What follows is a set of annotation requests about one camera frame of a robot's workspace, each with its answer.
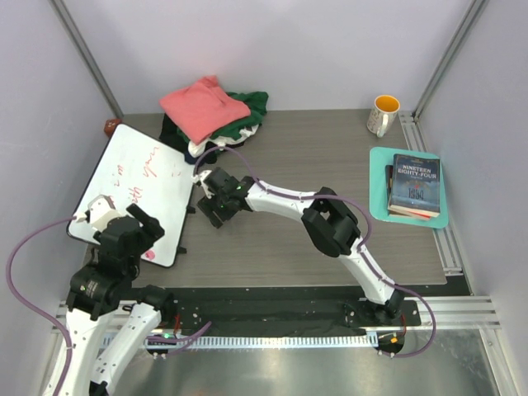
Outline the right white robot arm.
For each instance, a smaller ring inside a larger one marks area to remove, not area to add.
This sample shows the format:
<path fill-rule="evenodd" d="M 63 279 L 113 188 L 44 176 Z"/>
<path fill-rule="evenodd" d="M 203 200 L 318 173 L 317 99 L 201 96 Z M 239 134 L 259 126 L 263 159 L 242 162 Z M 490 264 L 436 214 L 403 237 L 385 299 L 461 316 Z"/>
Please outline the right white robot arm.
<path fill-rule="evenodd" d="M 205 193 L 199 209 L 217 229 L 241 211 L 299 222 L 315 248 L 339 260 L 358 281 L 377 323 L 389 326 L 401 318 L 404 293 L 372 257 L 357 217 L 333 190 L 292 191 L 250 176 L 239 180 L 220 167 L 197 173 L 192 181 Z"/>

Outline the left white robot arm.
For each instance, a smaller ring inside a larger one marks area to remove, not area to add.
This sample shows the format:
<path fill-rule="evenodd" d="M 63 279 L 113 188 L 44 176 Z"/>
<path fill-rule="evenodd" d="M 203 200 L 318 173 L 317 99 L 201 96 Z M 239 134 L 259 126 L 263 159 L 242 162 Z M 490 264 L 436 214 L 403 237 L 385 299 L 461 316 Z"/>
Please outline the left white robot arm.
<path fill-rule="evenodd" d="M 99 248 L 70 281 L 63 341 L 46 395 L 113 394 L 146 337 L 155 328 L 169 328 L 175 321 L 173 293 L 147 285 L 139 291 L 113 342 L 99 350 L 121 300 L 139 275 L 142 255 L 165 234 L 159 221 L 136 204 L 126 211 L 122 215 L 91 208 L 86 213 Z"/>

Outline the white dry-erase board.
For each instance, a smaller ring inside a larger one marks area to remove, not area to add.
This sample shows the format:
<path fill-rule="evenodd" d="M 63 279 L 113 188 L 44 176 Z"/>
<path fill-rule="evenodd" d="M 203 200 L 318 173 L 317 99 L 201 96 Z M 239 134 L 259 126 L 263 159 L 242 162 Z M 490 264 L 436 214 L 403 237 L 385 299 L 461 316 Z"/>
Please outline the white dry-erase board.
<path fill-rule="evenodd" d="M 165 235 L 150 250 L 146 262 L 174 265 L 190 204 L 192 165 L 182 153 L 128 126 L 120 124 L 111 136 L 78 203 L 77 211 L 99 195 L 110 196 L 123 215 L 131 204 L 156 218 Z"/>

